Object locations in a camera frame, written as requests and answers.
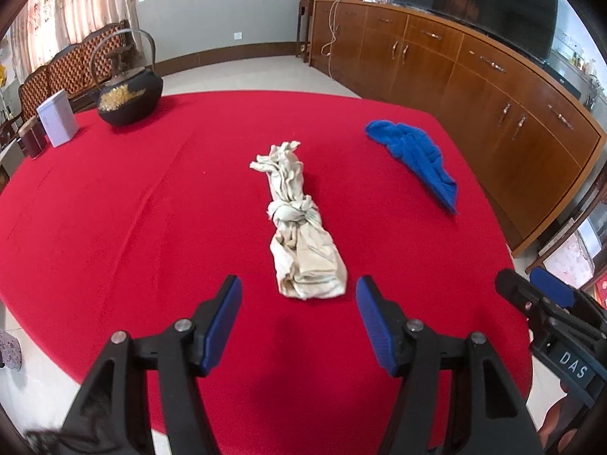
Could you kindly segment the beige knotted cloth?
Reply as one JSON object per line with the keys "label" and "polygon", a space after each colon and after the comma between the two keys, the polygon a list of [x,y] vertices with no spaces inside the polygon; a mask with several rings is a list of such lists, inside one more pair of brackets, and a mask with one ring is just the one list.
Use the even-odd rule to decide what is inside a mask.
{"label": "beige knotted cloth", "polygon": [[298,141],[270,147],[250,168],[266,175],[270,203],[266,212],[276,231],[270,252],[279,293],[290,299],[332,299],[346,294],[348,273],[312,196],[304,191],[304,164]]}

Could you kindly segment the blue knitted cloth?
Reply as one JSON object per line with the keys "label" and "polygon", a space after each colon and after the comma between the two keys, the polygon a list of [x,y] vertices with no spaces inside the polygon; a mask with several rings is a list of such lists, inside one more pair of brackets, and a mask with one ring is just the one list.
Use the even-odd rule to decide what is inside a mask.
{"label": "blue knitted cloth", "polygon": [[425,130],[405,123],[373,120],[364,131],[412,171],[451,214],[457,213],[458,184],[445,169],[441,150]]}

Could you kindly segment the pink floral bag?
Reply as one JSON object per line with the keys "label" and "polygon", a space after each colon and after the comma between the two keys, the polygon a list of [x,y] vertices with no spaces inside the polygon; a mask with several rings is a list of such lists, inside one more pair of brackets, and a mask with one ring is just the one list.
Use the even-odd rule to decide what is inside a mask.
{"label": "pink floral bag", "polygon": [[581,289],[594,276],[594,260],[578,232],[544,260],[544,268],[565,284]]}

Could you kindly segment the carved wooden side stand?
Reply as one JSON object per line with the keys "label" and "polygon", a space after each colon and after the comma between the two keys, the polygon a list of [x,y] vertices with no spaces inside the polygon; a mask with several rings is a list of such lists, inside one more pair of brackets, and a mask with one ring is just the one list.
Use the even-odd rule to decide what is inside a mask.
{"label": "carved wooden side stand", "polygon": [[[606,165],[574,207],[570,219],[526,268],[526,274],[535,268],[594,296],[599,280],[606,276]],[[598,288],[606,290],[604,284]]]}

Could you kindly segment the red tablecloth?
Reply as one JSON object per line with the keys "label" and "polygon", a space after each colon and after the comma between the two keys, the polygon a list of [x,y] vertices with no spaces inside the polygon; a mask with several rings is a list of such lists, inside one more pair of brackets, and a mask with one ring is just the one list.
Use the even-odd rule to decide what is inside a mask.
{"label": "red tablecloth", "polygon": [[[282,91],[159,101],[152,116],[79,132],[17,169],[1,195],[1,297],[66,373],[82,380],[111,334],[165,330],[227,275],[243,302],[219,366],[200,381],[225,454],[373,454],[399,383],[377,363],[353,290],[327,300],[278,291],[275,227],[257,155],[298,141],[305,192],[344,260],[406,315],[441,334],[483,332],[522,393],[532,383],[523,319],[496,292],[511,266],[483,190],[431,115]],[[364,131],[423,129],[458,184],[457,213]]]}

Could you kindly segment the long wooden sideboard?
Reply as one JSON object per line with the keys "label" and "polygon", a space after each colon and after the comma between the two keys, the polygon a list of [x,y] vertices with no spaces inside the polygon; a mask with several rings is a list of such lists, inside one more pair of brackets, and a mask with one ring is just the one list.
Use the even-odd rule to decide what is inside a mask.
{"label": "long wooden sideboard", "polygon": [[588,178],[605,130],[519,53],[443,17],[395,5],[311,0],[309,60],[366,99],[433,115],[522,253]]}

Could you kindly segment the black iron teapot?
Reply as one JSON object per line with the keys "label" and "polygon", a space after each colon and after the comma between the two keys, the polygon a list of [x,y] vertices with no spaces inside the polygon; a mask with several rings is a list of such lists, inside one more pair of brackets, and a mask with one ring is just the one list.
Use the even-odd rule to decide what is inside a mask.
{"label": "black iron teapot", "polygon": [[[151,66],[126,69],[118,66],[112,77],[101,85],[94,60],[105,43],[123,34],[141,34],[150,46]],[[156,45],[153,37],[140,29],[124,28],[105,37],[91,54],[90,72],[99,90],[97,112],[101,119],[114,127],[130,126],[149,116],[155,109],[164,88],[164,80],[155,73]]]}

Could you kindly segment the white small box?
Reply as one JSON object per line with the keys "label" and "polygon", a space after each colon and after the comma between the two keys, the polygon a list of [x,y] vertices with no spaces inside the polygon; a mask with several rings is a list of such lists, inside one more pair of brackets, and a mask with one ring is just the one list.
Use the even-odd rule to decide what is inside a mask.
{"label": "white small box", "polygon": [[44,100],[36,111],[48,140],[55,148],[70,142],[77,134],[79,126],[64,89]]}

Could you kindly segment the dark brown canister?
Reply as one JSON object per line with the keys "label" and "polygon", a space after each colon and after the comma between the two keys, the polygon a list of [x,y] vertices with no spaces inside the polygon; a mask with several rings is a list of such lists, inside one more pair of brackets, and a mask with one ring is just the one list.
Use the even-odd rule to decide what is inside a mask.
{"label": "dark brown canister", "polygon": [[37,116],[29,118],[17,131],[27,155],[35,159],[40,156],[47,147],[45,131]]}

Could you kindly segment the wooden lattice bench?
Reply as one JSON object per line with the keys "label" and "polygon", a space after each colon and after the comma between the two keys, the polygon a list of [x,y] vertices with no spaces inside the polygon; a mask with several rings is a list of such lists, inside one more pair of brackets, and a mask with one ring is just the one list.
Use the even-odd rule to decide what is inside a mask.
{"label": "wooden lattice bench", "polygon": [[135,54],[134,38],[130,34],[113,34],[128,27],[128,20],[108,24],[85,37],[83,42],[70,44],[48,64],[32,72],[17,90],[20,114],[1,124],[1,144],[16,137],[13,123],[17,119],[27,121],[35,116],[41,103],[61,89],[66,91],[75,112],[93,104],[99,90],[91,64],[99,84],[108,81],[119,65],[127,65]]}

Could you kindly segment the patterned curtain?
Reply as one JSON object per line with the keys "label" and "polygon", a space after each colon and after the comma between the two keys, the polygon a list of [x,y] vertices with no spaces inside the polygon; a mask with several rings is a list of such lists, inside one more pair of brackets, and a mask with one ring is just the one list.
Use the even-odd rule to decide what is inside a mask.
{"label": "patterned curtain", "polygon": [[8,30],[16,79],[33,71],[67,46],[103,27],[129,22],[139,26],[137,0],[28,0]]}

